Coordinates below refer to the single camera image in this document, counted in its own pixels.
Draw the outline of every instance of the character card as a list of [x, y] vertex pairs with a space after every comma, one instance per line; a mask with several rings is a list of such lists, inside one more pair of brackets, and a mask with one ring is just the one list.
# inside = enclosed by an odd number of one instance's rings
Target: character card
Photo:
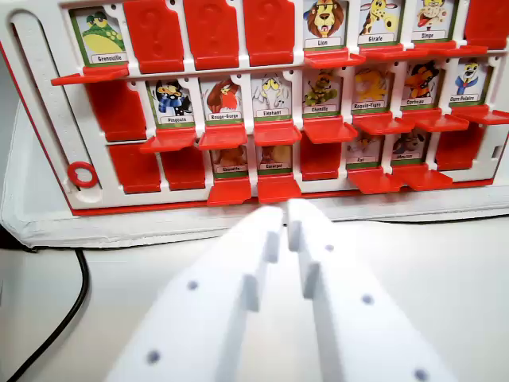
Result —
[[189, 90], [177, 80], [146, 81], [146, 90], [157, 128], [194, 126]]
[[304, 118], [327, 117], [340, 113], [341, 78], [332, 69], [306, 70], [302, 78]]
[[378, 68], [358, 68], [352, 100], [352, 114], [389, 110], [393, 76]]
[[246, 177], [247, 149], [239, 146], [235, 149], [211, 150], [212, 168], [216, 179], [226, 177]]
[[304, 0], [304, 50], [343, 48], [347, 17], [344, 0]]
[[409, 64], [401, 101], [402, 110], [436, 107], [441, 86], [441, 71], [435, 61]]
[[454, 93], [449, 106], [482, 105], [492, 76], [492, 67], [486, 57], [462, 58], [454, 81]]
[[425, 159], [429, 133], [415, 127], [410, 133], [398, 136], [392, 148], [391, 166], [418, 164]]
[[394, 45], [399, 41], [403, 0], [362, 0], [359, 46]]
[[251, 91], [255, 121], [292, 118], [292, 84], [281, 73], [253, 74]]
[[127, 61], [119, 22], [102, 6], [69, 10], [72, 28], [85, 66], [108, 66]]
[[292, 146], [264, 146], [256, 148], [258, 173], [292, 172]]
[[453, 38], [459, 0], [418, 0], [412, 42], [440, 42]]
[[240, 86], [234, 84], [230, 76], [200, 80], [200, 89], [206, 124], [222, 125], [243, 121]]

